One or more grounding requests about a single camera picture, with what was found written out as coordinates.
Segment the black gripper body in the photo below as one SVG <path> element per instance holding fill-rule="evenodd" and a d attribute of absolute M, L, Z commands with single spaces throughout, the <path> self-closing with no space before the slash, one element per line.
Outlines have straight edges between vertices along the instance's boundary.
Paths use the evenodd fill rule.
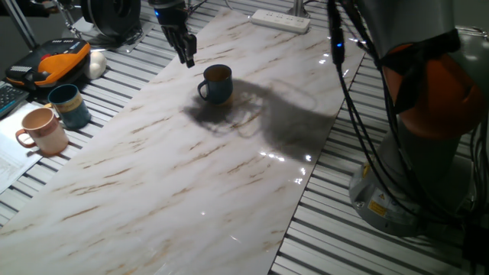
<path fill-rule="evenodd" d="M 148 0 L 148 4 L 162 27 L 182 28 L 185 25 L 188 12 L 184 0 Z"/>

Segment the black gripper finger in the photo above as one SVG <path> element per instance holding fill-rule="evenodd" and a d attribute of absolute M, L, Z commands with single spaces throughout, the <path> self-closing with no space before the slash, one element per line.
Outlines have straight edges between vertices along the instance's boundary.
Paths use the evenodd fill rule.
<path fill-rule="evenodd" d="M 171 47 L 177 52 L 181 63 L 186 63 L 185 47 L 177 26 L 163 25 L 162 31 Z"/>
<path fill-rule="evenodd" d="M 184 56 L 184 63 L 188 68 L 193 67 L 195 65 L 193 56 L 197 52 L 197 39 L 188 31 L 185 24 L 179 27 L 178 42 Z"/>

